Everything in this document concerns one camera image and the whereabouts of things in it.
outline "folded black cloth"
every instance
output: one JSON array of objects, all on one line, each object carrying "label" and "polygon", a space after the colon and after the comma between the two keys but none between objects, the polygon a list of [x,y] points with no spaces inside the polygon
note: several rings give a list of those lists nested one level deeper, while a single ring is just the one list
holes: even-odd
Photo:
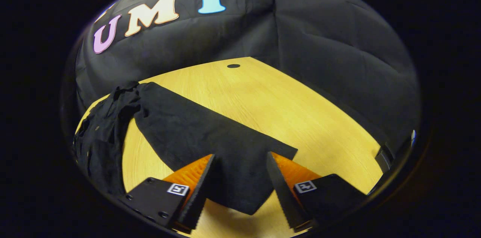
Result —
[{"label": "folded black cloth", "polygon": [[207,197],[254,214],[273,190],[266,156],[292,159],[297,149],[190,101],[153,82],[117,87],[83,120],[74,136],[80,168],[103,192],[122,195],[122,147],[132,117],[160,159],[176,171],[215,154]]}]

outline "black cloth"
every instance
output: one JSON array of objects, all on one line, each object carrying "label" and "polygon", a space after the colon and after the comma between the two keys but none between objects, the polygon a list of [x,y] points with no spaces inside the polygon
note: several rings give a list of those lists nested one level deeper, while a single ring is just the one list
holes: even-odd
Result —
[{"label": "black cloth", "polygon": [[[419,124],[420,93],[409,53],[362,0],[220,0],[226,9],[214,14],[197,12],[202,0],[175,0],[178,19],[141,25],[125,37],[129,10],[157,1],[118,0],[96,23],[92,16],[75,68],[81,114],[127,80],[251,56],[327,98],[392,154]],[[94,33],[107,25],[105,40],[109,21],[119,14],[113,43],[94,53]]]},{"label": "black cloth", "polygon": [[273,190],[266,156],[273,151],[292,159],[297,149],[190,101],[153,82],[117,87],[83,120],[73,153],[99,190],[125,194],[122,147],[134,117],[160,159],[176,171],[215,154],[208,198],[254,214]]}]

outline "wooden table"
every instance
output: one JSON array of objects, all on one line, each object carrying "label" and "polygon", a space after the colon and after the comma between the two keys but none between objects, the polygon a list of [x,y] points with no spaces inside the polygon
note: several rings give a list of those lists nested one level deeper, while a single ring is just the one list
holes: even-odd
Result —
[{"label": "wooden table", "polygon": [[[231,64],[240,67],[228,68]],[[382,175],[374,160],[380,146],[364,128],[307,86],[253,58],[205,63],[139,81],[147,82],[297,148],[293,161],[322,176],[336,173],[365,194]],[[95,101],[82,119],[107,96]],[[163,179],[173,173],[134,119],[125,138],[122,168],[127,192],[147,177]],[[186,236],[287,238],[294,231],[273,192],[254,215],[207,200],[196,230]]]}]

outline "colorful letter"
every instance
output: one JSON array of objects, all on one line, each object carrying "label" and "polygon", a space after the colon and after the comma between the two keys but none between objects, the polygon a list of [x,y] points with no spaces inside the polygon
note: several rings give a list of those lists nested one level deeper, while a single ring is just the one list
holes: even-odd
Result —
[{"label": "colorful letter", "polygon": [[202,0],[202,8],[198,12],[200,14],[212,14],[224,10],[225,7],[220,4],[220,0]]},{"label": "colorful letter", "polygon": [[112,8],[112,7],[115,5],[115,3],[116,3],[116,2],[114,2],[112,5],[110,5],[110,7],[108,7],[108,8],[97,18],[97,20],[94,21],[94,23],[96,23],[99,19],[101,19],[101,18],[105,15],[105,13],[106,13],[110,8]]},{"label": "colorful letter", "polygon": [[104,50],[106,50],[110,44],[113,41],[113,38],[115,38],[115,30],[117,29],[117,21],[122,15],[118,15],[114,17],[112,20],[110,20],[109,25],[110,25],[110,30],[109,30],[109,37],[105,42],[102,43],[102,31],[105,29],[105,26],[102,26],[98,31],[95,32],[93,35],[93,51],[97,54],[102,53]]},{"label": "colorful letter", "polygon": [[177,19],[179,14],[175,12],[174,3],[175,0],[158,0],[152,9],[145,4],[132,8],[129,11],[129,29],[125,32],[125,36],[134,35],[141,30],[141,27],[138,25],[139,20],[145,27],[149,27],[155,15],[157,15],[157,19],[154,21],[155,24],[162,24]]}]

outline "black fabric backdrop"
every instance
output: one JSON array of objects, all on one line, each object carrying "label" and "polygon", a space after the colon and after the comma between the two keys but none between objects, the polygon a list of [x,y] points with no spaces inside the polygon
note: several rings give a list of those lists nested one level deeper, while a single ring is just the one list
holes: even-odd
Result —
[{"label": "black fabric backdrop", "polygon": [[[227,9],[214,14],[197,12],[202,0],[175,0],[178,19],[141,25],[126,38],[127,12],[157,1],[118,0],[87,28],[75,62],[79,114],[128,81],[251,56],[333,102],[393,154],[419,124],[419,87],[409,54],[361,0],[221,0]],[[108,22],[118,14],[112,45],[95,54],[93,34],[107,25],[105,40]]]},{"label": "black fabric backdrop", "polygon": [[[71,134],[76,123],[64,122],[78,120],[69,108],[76,94],[69,90],[74,67],[68,64],[75,60],[65,57],[86,20],[113,0],[5,1],[12,9],[4,39],[5,69],[12,74],[4,86],[12,97],[5,100],[5,133],[14,143],[7,142],[3,157],[6,236],[171,236],[98,193],[66,149],[71,138],[62,139],[60,125]],[[430,144],[418,142],[403,175],[374,205],[312,236],[478,237],[479,134],[472,131],[479,108],[479,0],[364,1],[388,20],[414,58],[423,99],[419,137]]]}]

